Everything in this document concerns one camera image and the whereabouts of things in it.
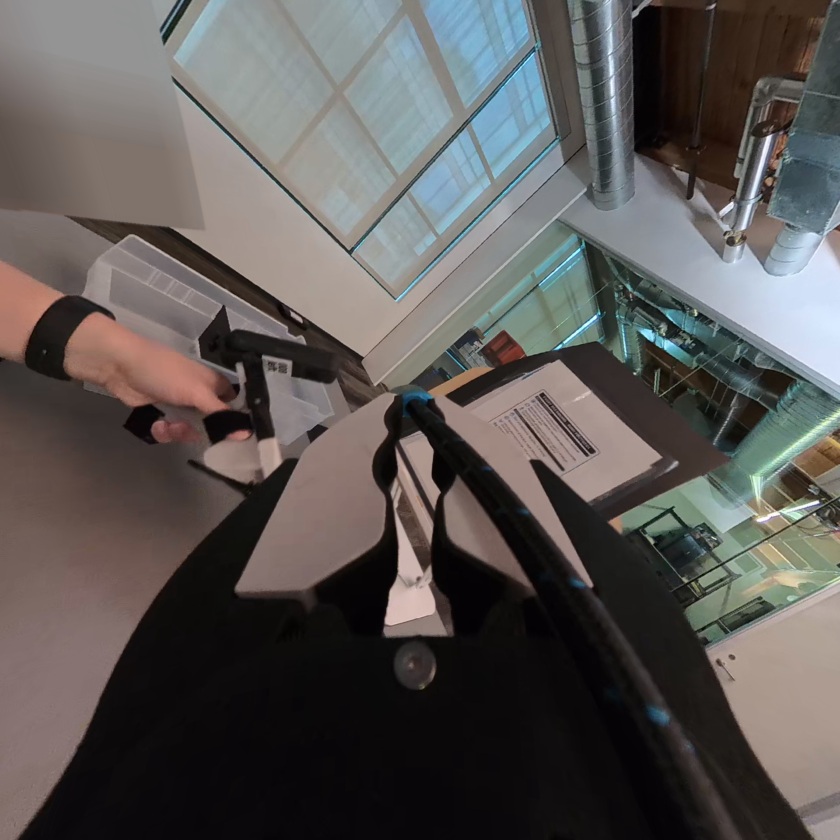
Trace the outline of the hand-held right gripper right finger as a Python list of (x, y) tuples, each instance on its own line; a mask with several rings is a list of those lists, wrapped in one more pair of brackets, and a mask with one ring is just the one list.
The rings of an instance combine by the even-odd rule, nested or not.
[[(491, 423), (479, 419), (449, 397), (435, 397), (434, 408), (446, 425), (481, 458), (487, 469), (479, 470), (480, 484), (501, 478), (520, 500), (520, 510), (534, 519), (549, 538), (549, 546), (570, 562), (572, 578), (593, 587), (592, 578), (574, 548), (550, 499), (523, 449)], [(466, 479), (456, 477), (438, 497), (442, 514), (434, 525), (433, 575), (445, 594), (478, 594), (489, 586), (514, 594), (535, 590), (513, 550), (504, 540), (500, 525), (480, 504)]]

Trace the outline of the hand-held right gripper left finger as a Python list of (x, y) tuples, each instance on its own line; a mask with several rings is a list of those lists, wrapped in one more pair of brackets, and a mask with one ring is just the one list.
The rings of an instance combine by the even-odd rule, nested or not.
[(242, 597), (314, 595), (341, 573), (372, 572), (364, 595), (385, 602), (396, 581), (392, 487), (399, 396), (383, 394), (339, 421), (303, 452), (250, 555)]

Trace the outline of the person's left forearm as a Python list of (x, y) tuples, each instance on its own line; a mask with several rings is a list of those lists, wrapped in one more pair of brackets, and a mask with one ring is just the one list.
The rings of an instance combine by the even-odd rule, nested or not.
[(1, 357), (23, 363), (28, 341), (46, 310), (62, 292), (1, 262)]

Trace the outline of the person's left hand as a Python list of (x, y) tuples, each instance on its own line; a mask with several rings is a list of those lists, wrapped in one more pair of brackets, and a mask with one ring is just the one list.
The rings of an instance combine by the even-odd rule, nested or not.
[(99, 313), (71, 335), (64, 368), (70, 378), (96, 385), (130, 407), (162, 404), (205, 417), (227, 410), (235, 399), (223, 375)]

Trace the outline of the white instruction sheet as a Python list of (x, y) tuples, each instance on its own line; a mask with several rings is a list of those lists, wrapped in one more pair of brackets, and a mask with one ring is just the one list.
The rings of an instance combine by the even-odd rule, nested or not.
[(524, 374), (467, 408), (590, 503), (629, 488), (664, 461), (561, 361)]

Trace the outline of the clear plastic bin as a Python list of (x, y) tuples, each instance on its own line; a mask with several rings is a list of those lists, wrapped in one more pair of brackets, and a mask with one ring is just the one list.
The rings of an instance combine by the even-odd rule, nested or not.
[[(83, 296), (135, 333), (237, 381), (234, 369), (207, 355), (210, 328), (245, 330), (306, 344), (271, 316), (221, 288), (136, 235), (101, 255), (87, 274)], [(333, 416), (325, 384), (291, 376), (291, 363), (263, 362), (272, 423), (279, 442), (290, 445)]]

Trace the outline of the large grid window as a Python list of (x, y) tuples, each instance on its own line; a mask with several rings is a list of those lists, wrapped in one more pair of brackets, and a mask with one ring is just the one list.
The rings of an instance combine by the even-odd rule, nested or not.
[(173, 77), (398, 300), (560, 141), (529, 2), (193, 1)]

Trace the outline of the shiny metal pipe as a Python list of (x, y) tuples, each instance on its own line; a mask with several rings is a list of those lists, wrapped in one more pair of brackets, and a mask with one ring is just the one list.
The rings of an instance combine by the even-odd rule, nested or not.
[(805, 75), (794, 73), (762, 77), (753, 88), (734, 168), (737, 188), (718, 214), (727, 224), (721, 252), (721, 258), (727, 264), (734, 264), (743, 257), (747, 232), (763, 200), (763, 185), (774, 150), (791, 125), (770, 119), (772, 106), (776, 102), (798, 105), (804, 84)]

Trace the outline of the thin black pipe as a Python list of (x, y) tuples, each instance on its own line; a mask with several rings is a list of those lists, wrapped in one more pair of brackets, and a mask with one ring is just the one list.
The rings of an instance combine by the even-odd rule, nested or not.
[(689, 137), (687, 152), (689, 154), (688, 180), (686, 184), (686, 200), (691, 201), (695, 195), (697, 185), (697, 167), (700, 156), (702, 114), (707, 89), (707, 73), (711, 57), (711, 45), (715, 17), (717, 13), (717, 1), (707, 1), (704, 9), (704, 31), (702, 51), (700, 54), (700, 68), (698, 76), (698, 90), (696, 96), (696, 107), (692, 129)]

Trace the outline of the silver spiral duct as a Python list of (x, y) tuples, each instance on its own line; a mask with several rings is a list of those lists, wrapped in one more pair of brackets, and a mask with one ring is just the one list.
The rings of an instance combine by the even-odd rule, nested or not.
[(569, 1), (570, 31), (596, 208), (635, 194), (634, 32), (630, 1)]

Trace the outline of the galvanized rectangular duct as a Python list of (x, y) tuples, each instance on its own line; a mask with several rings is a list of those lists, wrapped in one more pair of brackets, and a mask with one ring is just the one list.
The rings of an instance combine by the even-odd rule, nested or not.
[(839, 222), (839, 2), (826, 12), (769, 214), (825, 236)]

